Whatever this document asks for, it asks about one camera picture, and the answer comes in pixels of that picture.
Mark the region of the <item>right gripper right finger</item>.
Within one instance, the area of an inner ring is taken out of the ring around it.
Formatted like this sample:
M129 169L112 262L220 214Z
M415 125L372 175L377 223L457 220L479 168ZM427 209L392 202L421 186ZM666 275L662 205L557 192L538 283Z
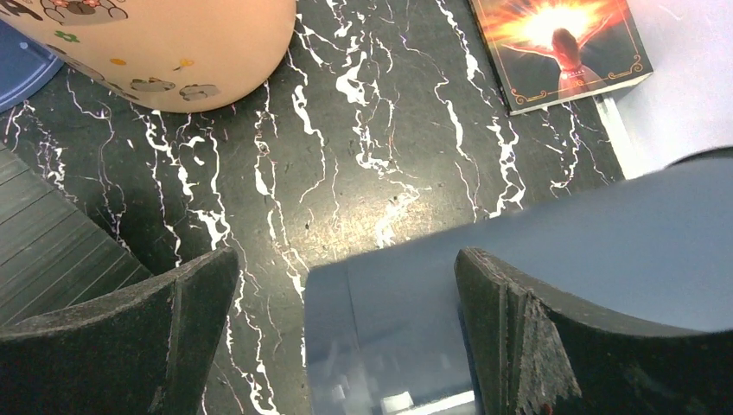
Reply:
M730 331L628 316L478 248L454 273L485 413L731 413Z

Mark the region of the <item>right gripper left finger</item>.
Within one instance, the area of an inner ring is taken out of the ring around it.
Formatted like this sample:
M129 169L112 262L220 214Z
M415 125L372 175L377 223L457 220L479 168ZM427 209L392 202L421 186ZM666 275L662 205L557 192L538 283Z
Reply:
M196 413L238 275L220 248L3 329L2 413Z

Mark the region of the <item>black ribbed plastic bucket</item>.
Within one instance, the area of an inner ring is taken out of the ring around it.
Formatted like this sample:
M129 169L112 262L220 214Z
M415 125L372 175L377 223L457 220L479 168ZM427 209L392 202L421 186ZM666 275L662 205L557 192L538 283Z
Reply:
M1 149L1 324L61 310L152 277L130 252Z

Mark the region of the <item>large dark blue bucket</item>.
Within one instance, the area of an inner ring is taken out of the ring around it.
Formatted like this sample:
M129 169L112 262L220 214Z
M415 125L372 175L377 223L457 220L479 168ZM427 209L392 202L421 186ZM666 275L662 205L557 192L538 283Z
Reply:
M314 269L311 414L487 414L454 265L463 248L610 310L732 334L732 151Z

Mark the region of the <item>light blue plastic bucket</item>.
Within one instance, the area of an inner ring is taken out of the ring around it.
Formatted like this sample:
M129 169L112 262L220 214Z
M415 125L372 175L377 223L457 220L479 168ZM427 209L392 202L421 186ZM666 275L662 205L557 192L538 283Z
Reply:
M63 65L55 54L1 22L1 112L40 91Z

